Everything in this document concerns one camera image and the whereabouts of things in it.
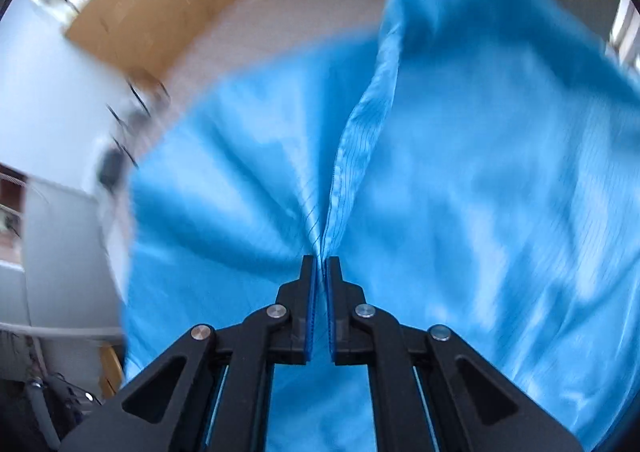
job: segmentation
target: metal screw head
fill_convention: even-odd
[[[360,318],[371,318],[376,314],[376,308],[371,304],[358,304],[356,306],[356,315]]]
[[[287,314],[287,308],[282,304],[273,304],[267,308],[267,314],[271,318],[282,318]]]
[[[433,326],[429,332],[431,333],[431,337],[438,342],[446,342],[451,337],[451,329],[441,324]]]
[[[211,336],[211,327],[206,326],[205,324],[200,324],[199,326],[195,326],[191,330],[191,338],[194,340],[206,340]]]

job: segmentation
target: white wall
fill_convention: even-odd
[[[128,96],[123,76],[75,47],[31,0],[0,21],[0,162],[82,189],[95,144]]]

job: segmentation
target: black plastic linkage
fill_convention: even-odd
[[[579,452],[578,440],[446,326],[402,326],[326,262],[334,363],[369,369],[378,452]]]
[[[192,327],[62,442],[62,452],[260,452],[274,364],[310,352],[316,261],[276,304],[216,331]]]
[[[403,326],[326,262],[336,365],[366,365],[379,452],[579,452],[562,425],[448,327]],[[192,327],[62,442],[62,452],[261,452],[275,364],[309,356],[316,261],[276,304]]]

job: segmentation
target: wrinkled fabric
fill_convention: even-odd
[[[338,255],[402,323],[452,327],[592,450],[638,391],[640,109],[553,0],[387,0],[228,77],[140,165],[127,375]],[[269,451],[375,450],[363,368],[278,367]]]

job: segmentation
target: blue fabric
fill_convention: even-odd
[[[387,0],[229,77],[131,183],[127,374],[338,255],[403,324],[446,323],[593,449],[638,390],[640,109],[552,0]],[[276,369],[268,450],[375,450],[362,368]]]

